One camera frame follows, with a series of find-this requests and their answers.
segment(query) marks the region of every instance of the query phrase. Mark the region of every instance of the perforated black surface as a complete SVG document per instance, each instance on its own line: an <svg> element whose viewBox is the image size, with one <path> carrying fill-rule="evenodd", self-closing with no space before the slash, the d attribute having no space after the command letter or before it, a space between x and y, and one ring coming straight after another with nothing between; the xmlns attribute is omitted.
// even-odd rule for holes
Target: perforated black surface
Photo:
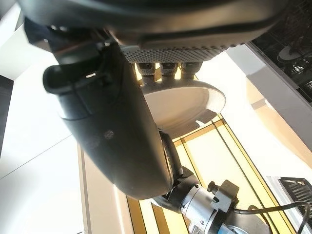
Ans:
<svg viewBox="0 0 312 234"><path fill-rule="evenodd" d="M226 46L220 47L182 47L157 50L139 50L122 48L129 62L202 62L212 59L214 56L226 50Z"/></svg>

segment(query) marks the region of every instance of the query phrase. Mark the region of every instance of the black cable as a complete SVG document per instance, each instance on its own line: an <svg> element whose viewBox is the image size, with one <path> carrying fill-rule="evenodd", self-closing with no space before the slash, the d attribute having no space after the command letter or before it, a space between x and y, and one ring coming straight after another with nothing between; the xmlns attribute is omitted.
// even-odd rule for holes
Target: black cable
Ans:
<svg viewBox="0 0 312 234"><path fill-rule="evenodd" d="M241 215L255 215L255 214L262 214L262 213L268 213L268 212L273 212L273 211L283 211L283 210L288 210L294 207L298 206L304 206L305 207L305 212L303 215L303 220L300 224L300 227L297 231L298 234L300 234L304 228L304 225L306 225L308 219L309 219L309 213L310 213L310 204L305 202L305 201L296 201L288 205L283 205L283 206L276 206L276 207L268 207L268 208L262 208L258 210L240 210L240 209L234 209L234 213L241 214Z"/></svg>
<svg viewBox="0 0 312 234"><path fill-rule="evenodd" d="M254 205L250 205L250 206L248 207L248 210L259 210L259 208L256 207L256 206L254 206ZM273 234L272 228L271 228L271 226L270 226L270 224L269 224L267 218L265 217L265 215L264 215L263 213L261 213L260 215L261 215L261 217L264 219L264 222L266 223L266 225L268 226L270 234Z"/></svg>

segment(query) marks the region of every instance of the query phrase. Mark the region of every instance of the white plate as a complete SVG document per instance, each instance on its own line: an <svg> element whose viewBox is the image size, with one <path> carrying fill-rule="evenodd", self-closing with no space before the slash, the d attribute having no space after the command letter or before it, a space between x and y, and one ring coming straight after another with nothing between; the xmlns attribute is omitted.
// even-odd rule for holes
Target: white plate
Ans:
<svg viewBox="0 0 312 234"><path fill-rule="evenodd" d="M141 89L156 125L172 139L209 122L225 105L221 91L197 80L157 81Z"/></svg>

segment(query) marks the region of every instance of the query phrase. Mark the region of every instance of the metal cylinder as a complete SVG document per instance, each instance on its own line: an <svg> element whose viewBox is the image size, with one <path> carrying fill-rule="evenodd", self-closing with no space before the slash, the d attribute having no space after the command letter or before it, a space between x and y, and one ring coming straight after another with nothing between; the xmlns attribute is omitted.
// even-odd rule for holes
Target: metal cylinder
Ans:
<svg viewBox="0 0 312 234"><path fill-rule="evenodd" d="M182 204L182 213L203 232L209 230L217 212L211 207L213 197L205 188L196 185L187 194Z"/></svg>

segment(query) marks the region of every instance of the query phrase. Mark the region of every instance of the white ceiling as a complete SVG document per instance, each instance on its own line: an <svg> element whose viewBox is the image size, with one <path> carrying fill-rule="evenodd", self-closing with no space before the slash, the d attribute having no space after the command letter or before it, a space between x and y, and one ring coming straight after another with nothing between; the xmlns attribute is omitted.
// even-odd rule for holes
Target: white ceiling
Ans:
<svg viewBox="0 0 312 234"><path fill-rule="evenodd" d="M19 15L15 4L0 21L0 75L12 80L49 54L28 43L23 26L14 31Z"/></svg>

